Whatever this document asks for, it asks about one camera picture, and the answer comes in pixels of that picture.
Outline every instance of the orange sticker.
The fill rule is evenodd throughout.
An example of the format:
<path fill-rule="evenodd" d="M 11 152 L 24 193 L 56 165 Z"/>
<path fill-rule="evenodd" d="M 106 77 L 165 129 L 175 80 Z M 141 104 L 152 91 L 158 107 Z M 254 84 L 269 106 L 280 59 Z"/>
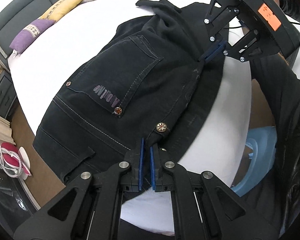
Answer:
<path fill-rule="evenodd" d="M 265 3 L 261 5 L 258 12 L 270 24 L 270 26 L 274 31 L 276 31 L 281 26 L 281 22 L 279 21 L 279 19 L 275 16 L 275 14 L 270 10 L 270 8 Z"/>

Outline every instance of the silver screw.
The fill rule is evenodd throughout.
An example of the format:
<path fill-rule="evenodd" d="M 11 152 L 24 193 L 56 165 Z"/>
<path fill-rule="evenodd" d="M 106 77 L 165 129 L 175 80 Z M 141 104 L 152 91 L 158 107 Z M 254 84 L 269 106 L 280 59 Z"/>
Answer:
<path fill-rule="evenodd" d="M 90 172 L 83 172 L 81 173 L 81 178 L 82 179 L 89 179 L 91 177 L 91 173 Z"/>
<path fill-rule="evenodd" d="M 171 169 L 171 168 L 174 167 L 174 163 L 173 163 L 173 162 L 166 162 L 166 163 L 164 164 L 164 166 L 166 166 L 167 168 Z"/>
<path fill-rule="evenodd" d="M 203 177 L 204 177 L 205 179 L 211 179 L 211 178 L 213 177 L 213 174 L 212 174 L 212 172 L 210 172 L 210 171 L 205 171 L 205 172 L 203 173 Z"/>
<path fill-rule="evenodd" d="M 120 162 L 120 163 L 119 163 L 119 167 L 120 167 L 120 168 L 123 168 L 123 169 L 124 169 L 124 168 L 127 168 L 128 166 L 129 166 L 129 163 L 128 163 L 128 162 Z"/>

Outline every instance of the back pocket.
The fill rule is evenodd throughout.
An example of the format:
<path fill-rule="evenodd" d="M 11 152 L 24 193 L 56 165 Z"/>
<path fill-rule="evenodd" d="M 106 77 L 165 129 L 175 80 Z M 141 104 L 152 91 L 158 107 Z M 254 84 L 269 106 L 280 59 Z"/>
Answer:
<path fill-rule="evenodd" d="M 143 35 L 128 37 L 89 61 L 68 88 L 86 94 L 111 113 L 116 107 L 123 113 L 143 79 L 162 59 Z"/>

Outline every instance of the copper rivet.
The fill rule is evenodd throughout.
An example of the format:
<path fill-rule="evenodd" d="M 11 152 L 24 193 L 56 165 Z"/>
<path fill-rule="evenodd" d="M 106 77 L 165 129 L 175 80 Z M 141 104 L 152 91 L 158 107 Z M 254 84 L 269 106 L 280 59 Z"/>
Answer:
<path fill-rule="evenodd" d="M 114 113 L 115 113 L 116 115 L 122 114 L 122 108 L 121 108 L 121 107 L 116 107 L 116 108 L 114 109 Z"/>
<path fill-rule="evenodd" d="M 160 122 L 157 124 L 158 132 L 165 132 L 167 130 L 167 125 L 164 122 Z"/>

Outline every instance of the wooden floor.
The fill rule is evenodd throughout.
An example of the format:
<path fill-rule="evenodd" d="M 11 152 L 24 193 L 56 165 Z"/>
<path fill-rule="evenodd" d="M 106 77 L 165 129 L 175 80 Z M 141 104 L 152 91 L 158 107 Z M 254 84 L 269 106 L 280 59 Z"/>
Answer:
<path fill-rule="evenodd" d="M 59 193 L 64 185 L 32 147 L 34 134 L 20 105 L 13 115 L 11 128 L 17 147 L 23 147 L 29 156 L 32 176 L 28 177 L 25 182 L 37 203 L 42 207 Z"/>

